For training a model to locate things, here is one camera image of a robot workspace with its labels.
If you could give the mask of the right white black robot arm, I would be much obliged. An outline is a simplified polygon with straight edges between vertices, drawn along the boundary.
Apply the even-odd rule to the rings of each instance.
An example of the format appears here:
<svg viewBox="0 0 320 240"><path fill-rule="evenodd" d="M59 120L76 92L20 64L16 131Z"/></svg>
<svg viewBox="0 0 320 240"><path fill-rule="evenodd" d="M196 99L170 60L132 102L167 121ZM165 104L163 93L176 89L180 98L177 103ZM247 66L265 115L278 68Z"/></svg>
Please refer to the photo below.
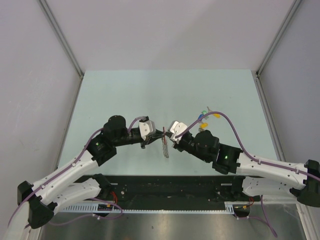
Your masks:
<svg viewBox="0 0 320 240"><path fill-rule="evenodd" d="M173 148L210 163L217 172L229 173L244 177L262 177L270 181L269 186L262 186L260 182L246 186L237 183L230 188L231 196L242 201L247 196L257 196L252 190L258 187L262 195L277 195L285 191L296 200L310 207L320 206L320 165L314 160L306 163L280 162L259 156L251 156L244 150L222 144L219 139L204 130L196 136L186 132L178 136L178 131L167 131L167 137L173 142Z"/></svg>

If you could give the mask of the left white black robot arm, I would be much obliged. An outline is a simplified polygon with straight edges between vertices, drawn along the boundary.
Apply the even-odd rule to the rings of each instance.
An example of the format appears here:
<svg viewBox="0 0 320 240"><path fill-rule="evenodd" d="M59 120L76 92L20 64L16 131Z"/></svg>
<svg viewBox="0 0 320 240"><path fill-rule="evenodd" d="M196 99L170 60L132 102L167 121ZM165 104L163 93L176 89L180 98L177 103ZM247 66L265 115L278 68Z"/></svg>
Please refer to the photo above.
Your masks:
<svg viewBox="0 0 320 240"><path fill-rule="evenodd" d="M94 175L81 187L73 183L113 158L117 147L140 144L141 148L145 148L163 138L164 132L156 129L148 116L137 117L134 122L138 122L138 127L126 126L123 116L111 116L103 128L91 135L74 159L34 183L20 183L17 187L17 210L28 204L25 226L32 229L44 226L68 203L96 197L107 199L111 188L102 174Z"/></svg>

